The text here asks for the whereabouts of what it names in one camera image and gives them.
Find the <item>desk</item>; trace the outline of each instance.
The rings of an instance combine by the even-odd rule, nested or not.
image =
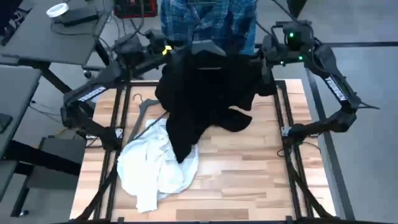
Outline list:
[[[75,162],[12,141],[39,85],[40,75],[40,71],[31,68],[0,68],[0,113],[12,116],[10,125],[0,134],[0,201],[13,173],[26,175],[32,169],[28,164],[75,175],[80,171]]]
[[[73,27],[64,27],[55,24],[53,29],[67,34],[86,35],[61,35],[51,30],[51,19],[46,15],[47,9],[61,3],[62,0],[43,0],[37,2],[25,21],[12,36],[7,45],[1,49],[0,54],[7,57],[18,58],[20,65],[30,66],[42,71],[42,75],[62,93],[71,91],[54,73],[49,70],[52,62],[85,65],[95,49],[103,62],[109,64],[108,55],[100,44],[100,36],[112,9],[110,1],[71,0],[68,2],[70,9],[82,7],[86,4],[96,6],[101,11],[98,21],[86,22]]]
[[[286,84],[295,122],[309,123],[311,117],[301,81],[286,80]],[[130,96],[140,93],[143,99],[155,99],[154,89],[153,86],[134,86]],[[115,95],[116,90],[108,90],[98,99],[93,119],[103,126],[109,126]],[[124,144],[138,117],[139,103],[138,97],[130,98]],[[160,105],[152,106],[145,119],[155,119],[163,112]],[[256,96],[252,110],[246,113],[253,121],[243,131],[231,133],[216,127],[205,131],[199,142],[200,164],[195,180],[183,193],[160,201],[157,211],[138,213],[135,197],[125,193],[118,180],[112,220],[118,217],[130,222],[285,220],[286,215],[294,216],[285,162],[276,154],[282,143],[273,97]],[[310,190],[326,210],[334,214],[318,149],[307,144],[300,148]],[[96,193],[103,157],[103,149],[86,149],[70,218],[79,216]],[[107,199],[105,194],[101,217],[104,217]]]

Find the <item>table leg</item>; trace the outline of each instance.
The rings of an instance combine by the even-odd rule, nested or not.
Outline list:
[[[48,80],[53,86],[55,86],[58,90],[60,90],[63,94],[72,91],[72,89],[61,81],[53,72],[50,70],[50,62],[37,62],[37,61],[22,61],[22,65],[30,66],[35,69],[40,69],[42,71],[43,77]],[[87,103],[83,103],[81,105],[84,111],[89,116],[94,114],[94,109]]]
[[[5,158],[26,162],[34,166],[65,172],[79,176],[81,165],[68,159],[43,152],[23,143],[11,141],[6,149]]]
[[[104,64],[109,65],[109,55],[99,40],[97,40],[95,43],[95,51],[97,52],[101,60],[104,62]]]
[[[27,194],[29,193],[30,188],[27,187],[27,183],[29,181],[29,177],[32,174],[34,166],[30,164],[18,163],[14,173],[26,175],[26,179],[22,184],[21,191],[19,192],[18,198],[15,201],[14,207],[12,208],[11,217],[20,217],[22,213],[22,208],[24,207]]]

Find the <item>person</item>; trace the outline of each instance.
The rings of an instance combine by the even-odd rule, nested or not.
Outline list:
[[[189,1],[162,0],[161,27],[170,45],[212,40],[227,53],[254,53],[257,0],[212,0],[215,4]]]

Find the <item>red object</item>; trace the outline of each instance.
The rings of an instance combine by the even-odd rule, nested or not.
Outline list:
[[[136,18],[141,17],[141,3],[144,1],[144,17],[157,16],[156,0],[116,0],[114,15],[118,18]]]

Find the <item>white cloth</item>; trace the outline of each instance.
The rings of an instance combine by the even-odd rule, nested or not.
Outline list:
[[[198,156],[195,145],[178,164],[166,131],[166,119],[161,119],[120,154],[118,174],[122,188],[137,196],[138,212],[154,211],[158,200],[189,187],[198,170]]]

